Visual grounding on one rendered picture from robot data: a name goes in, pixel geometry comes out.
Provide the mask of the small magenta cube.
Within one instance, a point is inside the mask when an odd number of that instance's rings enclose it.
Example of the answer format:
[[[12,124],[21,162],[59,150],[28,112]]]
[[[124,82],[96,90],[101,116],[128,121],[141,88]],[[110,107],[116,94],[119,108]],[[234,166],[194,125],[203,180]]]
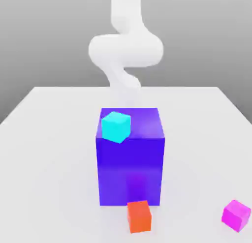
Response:
[[[225,206],[221,221],[239,233],[247,225],[251,212],[251,208],[237,200],[232,200]]]

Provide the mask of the large blue box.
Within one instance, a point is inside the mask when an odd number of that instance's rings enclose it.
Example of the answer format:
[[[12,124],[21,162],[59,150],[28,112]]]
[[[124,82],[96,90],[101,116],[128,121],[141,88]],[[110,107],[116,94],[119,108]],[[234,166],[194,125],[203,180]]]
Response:
[[[100,119],[111,112],[131,116],[131,133],[122,143],[102,137],[99,123],[96,132],[96,159],[99,203],[102,206],[125,206],[146,200],[160,204],[165,135],[157,108],[102,108]]]

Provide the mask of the small orange cube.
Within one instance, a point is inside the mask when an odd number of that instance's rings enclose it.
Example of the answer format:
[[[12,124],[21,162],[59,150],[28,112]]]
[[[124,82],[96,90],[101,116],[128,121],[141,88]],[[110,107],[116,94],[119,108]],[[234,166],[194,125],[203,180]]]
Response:
[[[127,219],[131,233],[150,231],[152,215],[147,200],[128,202]]]

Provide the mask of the small cyan cube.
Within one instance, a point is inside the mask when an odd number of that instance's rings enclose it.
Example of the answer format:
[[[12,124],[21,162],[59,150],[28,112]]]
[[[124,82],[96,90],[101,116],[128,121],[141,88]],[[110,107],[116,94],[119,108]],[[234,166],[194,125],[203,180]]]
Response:
[[[111,112],[101,120],[102,138],[122,143],[131,132],[131,116],[119,112]]]

